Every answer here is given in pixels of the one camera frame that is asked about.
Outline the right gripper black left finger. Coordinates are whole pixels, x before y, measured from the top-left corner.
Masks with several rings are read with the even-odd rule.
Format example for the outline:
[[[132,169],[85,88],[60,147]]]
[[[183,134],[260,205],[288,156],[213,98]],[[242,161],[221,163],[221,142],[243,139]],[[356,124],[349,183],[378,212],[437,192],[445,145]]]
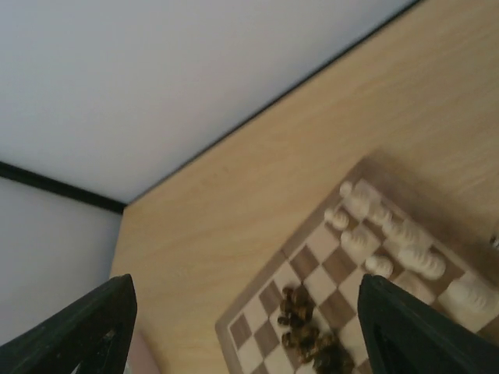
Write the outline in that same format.
[[[1,346],[2,373],[123,373],[136,322],[129,274]]]

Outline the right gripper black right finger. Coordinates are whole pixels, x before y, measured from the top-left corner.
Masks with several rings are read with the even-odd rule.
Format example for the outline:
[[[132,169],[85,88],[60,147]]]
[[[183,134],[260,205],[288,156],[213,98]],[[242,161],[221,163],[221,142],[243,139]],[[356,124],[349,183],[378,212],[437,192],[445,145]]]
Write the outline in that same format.
[[[374,373],[498,372],[498,346],[381,276],[363,276],[358,316]]]

